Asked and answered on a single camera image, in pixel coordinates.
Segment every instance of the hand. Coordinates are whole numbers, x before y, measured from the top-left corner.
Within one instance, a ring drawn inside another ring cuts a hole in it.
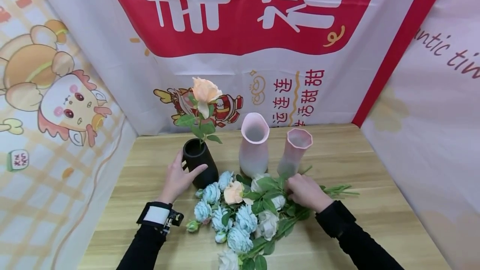
[[[320,186],[309,176],[297,173],[287,179],[285,189],[291,193],[288,198],[316,213],[321,213],[333,203],[332,198],[322,191]]]
[[[155,201],[163,203],[173,203],[188,187],[192,184],[193,179],[208,167],[206,164],[200,165],[193,169],[192,172],[186,172],[181,166],[183,158],[183,150],[180,150],[175,160],[168,165],[167,177],[163,186],[162,193]]]

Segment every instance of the tabletop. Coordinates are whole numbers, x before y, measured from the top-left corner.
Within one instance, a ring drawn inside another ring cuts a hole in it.
[[[313,145],[302,159],[303,168],[313,166],[307,175],[327,187],[353,185],[351,190],[360,195],[343,202],[365,231],[405,269],[450,269],[359,128],[350,124],[303,128],[313,136]],[[278,176],[276,169],[289,129],[270,131],[268,172],[272,176]],[[209,142],[208,147],[219,172],[239,173],[240,131],[217,135],[223,145]],[[114,269],[118,265],[138,229],[135,222],[145,203],[158,196],[167,165],[190,138],[192,134],[169,134],[136,140],[79,269]],[[188,233],[184,226],[195,218],[195,191],[191,186],[175,202],[175,210],[185,219],[183,226],[170,229],[156,269],[218,269],[218,252],[226,245],[215,243],[210,227]],[[314,217],[298,222],[266,259],[268,268],[276,270],[357,269]]]

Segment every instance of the cartoon mascot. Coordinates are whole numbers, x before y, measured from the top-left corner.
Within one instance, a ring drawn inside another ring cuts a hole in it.
[[[102,107],[106,97],[83,70],[73,71],[72,56],[57,50],[57,43],[66,42],[66,32],[62,22],[50,20],[7,42],[0,49],[0,95],[17,110],[37,112],[42,133],[77,146],[88,140],[92,147],[111,110]],[[12,120],[4,125],[19,132],[19,120]]]
[[[177,114],[172,116],[173,123],[183,115],[196,115],[197,110],[193,108],[188,96],[192,92],[190,89],[167,89],[167,91],[155,89],[153,91],[155,96],[160,97],[163,103],[173,103]],[[230,95],[224,94],[220,96],[213,104],[214,111],[211,117],[213,124],[216,127],[225,127],[228,123],[234,123],[240,116],[239,109],[243,107],[243,97],[237,96],[233,99]]]

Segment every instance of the white vase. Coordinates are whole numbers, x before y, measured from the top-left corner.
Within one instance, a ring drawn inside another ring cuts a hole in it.
[[[267,139],[270,128],[257,112],[247,114],[241,125],[240,169],[250,178],[263,174],[268,168]]]

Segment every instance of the white rose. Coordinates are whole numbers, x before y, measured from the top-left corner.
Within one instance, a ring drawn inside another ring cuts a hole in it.
[[[269,210],[264,210],[258,214],[259,224],[255,231],[255,238],[264,237],[267,241],[271,241],[277,233],[278,217]]]
[[[231,249],[224,250],[218,254],[219,270],[239,270],[239,257]]]
[[[275,209],[281,210],[285,205],[285,197],[283,197],[283,195],[278,195],[272,199],[272,202],[275,205]]]
[[[265,178],[265,177],[270,177],[270,175],[268,173],[265,173],[265,174],[262,174],[262,175],[260,175],[260,174],[255,175],[255,178],[253,178],[253,180],[252,180],[252,186],[250,187],[250,190],[252,190],[252,192],[261,193],[262,188],[260,188],[257,181],[260,178]]]

